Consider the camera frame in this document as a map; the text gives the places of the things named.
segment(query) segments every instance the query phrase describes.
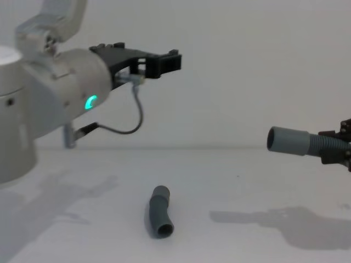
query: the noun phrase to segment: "gray cylinder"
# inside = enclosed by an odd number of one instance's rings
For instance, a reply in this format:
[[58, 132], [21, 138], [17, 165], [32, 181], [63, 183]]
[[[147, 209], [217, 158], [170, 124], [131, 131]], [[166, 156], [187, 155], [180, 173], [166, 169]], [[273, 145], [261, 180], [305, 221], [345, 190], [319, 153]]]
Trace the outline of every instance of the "gray cylinder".
[[351, 145], [339, 139], [309, 134], [307, 131], [272, 127], [267, 138], [267, 148], [271, 152], [319, 157], [321, 150], [348, 150]]
[[158, 238], [169, 237], [174, 230], [167, 213], [169, 195], [170, 192], [166, 186], [158, 186], [154, 189], [150, 199], [150, 223], [154, 235]]

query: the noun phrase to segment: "gray tube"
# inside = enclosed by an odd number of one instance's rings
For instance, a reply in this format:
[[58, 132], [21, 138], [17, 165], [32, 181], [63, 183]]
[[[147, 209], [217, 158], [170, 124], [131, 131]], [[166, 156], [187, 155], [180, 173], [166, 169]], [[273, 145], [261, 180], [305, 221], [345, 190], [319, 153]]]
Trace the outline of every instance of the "gray tube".
[[267, 148], [271, 152], [319, 157], [321, 150], [348, 150], [351, 145], [339, 139], [309, 134], [307, 131], [272, 127], [267, 138]]
[[167, 213], [169, 195], [170, 192], [166, 186], [158, 186], [154, 189], [150, 199], [150, 223], [154, 235], [158, 238], [169, 237], [174, 230]]

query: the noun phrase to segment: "white wall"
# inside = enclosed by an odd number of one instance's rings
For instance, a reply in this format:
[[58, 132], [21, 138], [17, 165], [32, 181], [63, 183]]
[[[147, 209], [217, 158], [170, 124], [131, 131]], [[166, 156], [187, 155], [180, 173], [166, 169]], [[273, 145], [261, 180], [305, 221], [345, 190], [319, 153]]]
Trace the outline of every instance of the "white wall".
[[[0, 43], [40, 0], [0, 1]], [[97, 131], [82, 147], [263, 146], [272, 125], [311, 132], [351, 118], [350, 0], [90, 0], [63, 49], [126, 42], [164, 53], [183, 70], [148, 81], [146, 121], [132, 136]], [[130, 89], [76, 122], [120, 129], [137, 121]], [[60, 133], [39, 142], [61, 145]]]

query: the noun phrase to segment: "gray pipe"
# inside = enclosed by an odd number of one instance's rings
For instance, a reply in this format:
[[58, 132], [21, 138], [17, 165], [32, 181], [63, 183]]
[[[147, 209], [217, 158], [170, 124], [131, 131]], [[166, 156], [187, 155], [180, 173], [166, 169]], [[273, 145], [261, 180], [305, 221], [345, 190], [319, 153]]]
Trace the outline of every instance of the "gray pipe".
[[348, 150], [351, 145], [339, 139], [309, 134], [307, 131], [272, 127], [267, 138], [267, 149], [271, 152], [319, 157], [321, 150]]
[[170, 192], [166, 186], [158, 186], [154, 189], [150, 199], [150, 223], [154, 235], [158, 238], [169, 237], [174, 230], [174, 226], [167, 213], [169, 195]]

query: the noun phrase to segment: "green led light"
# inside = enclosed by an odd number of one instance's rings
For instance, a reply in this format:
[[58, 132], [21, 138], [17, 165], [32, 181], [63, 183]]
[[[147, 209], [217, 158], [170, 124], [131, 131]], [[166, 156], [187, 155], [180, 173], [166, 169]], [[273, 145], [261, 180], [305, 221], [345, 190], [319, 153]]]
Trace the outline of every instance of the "green led light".
[[87, 99], [87, 102], [86, 102], [86, 110], [90, 110], [91, 108], [93, 108], [94, 107], [93, 102], [96, 101], [97, 99], [98, 97], [96, 95], [89, 97], [89, 99]]

